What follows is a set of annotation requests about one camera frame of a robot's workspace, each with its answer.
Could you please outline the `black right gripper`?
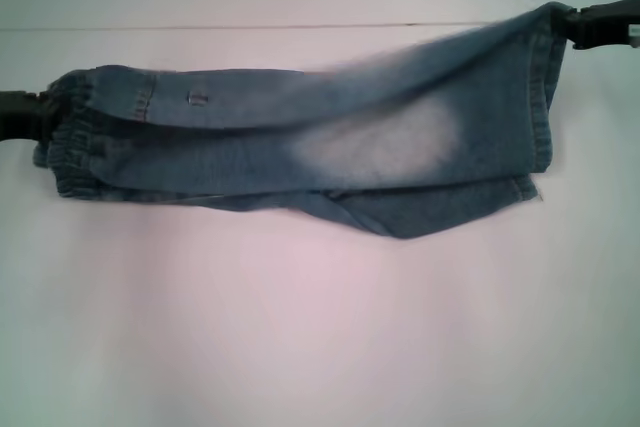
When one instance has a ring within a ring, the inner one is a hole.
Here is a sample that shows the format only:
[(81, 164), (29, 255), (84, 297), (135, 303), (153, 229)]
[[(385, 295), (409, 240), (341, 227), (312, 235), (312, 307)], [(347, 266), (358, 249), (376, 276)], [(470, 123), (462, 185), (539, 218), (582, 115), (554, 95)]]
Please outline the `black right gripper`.
[(570, 8), (558, 14), (560, 30), (575, 30), (575, 50), (610, 45), (639, 47), (640, 0), (621, 0), (586, 8)]

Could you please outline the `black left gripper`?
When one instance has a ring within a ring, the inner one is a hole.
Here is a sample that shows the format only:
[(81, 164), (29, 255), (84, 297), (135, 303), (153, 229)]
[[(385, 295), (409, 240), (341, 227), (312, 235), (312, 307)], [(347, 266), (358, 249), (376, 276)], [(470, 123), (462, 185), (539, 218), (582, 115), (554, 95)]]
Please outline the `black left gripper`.
[(40, 106), (43, 122), (60, 122), (66, 115), (64, 96), (40, 92), (2, 91), (0, 138), (2, 141), (40, 139)]

